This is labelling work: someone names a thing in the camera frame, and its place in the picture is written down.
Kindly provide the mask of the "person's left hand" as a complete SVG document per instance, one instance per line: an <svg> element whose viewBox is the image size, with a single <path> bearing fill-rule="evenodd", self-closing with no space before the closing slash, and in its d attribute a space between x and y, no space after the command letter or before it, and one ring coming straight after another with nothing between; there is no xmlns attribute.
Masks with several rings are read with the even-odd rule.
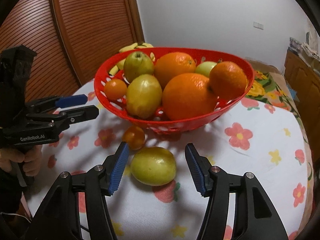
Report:
<svg viewBox="0 0 320 240"><path fill-rule="evenodd" d="M23 154L17 149L1 149L1 169L5 172L12 171L12 162L24 163L23 171L29 177L36 176L41 168L42 145L36 145L27 153Z"/></svg>

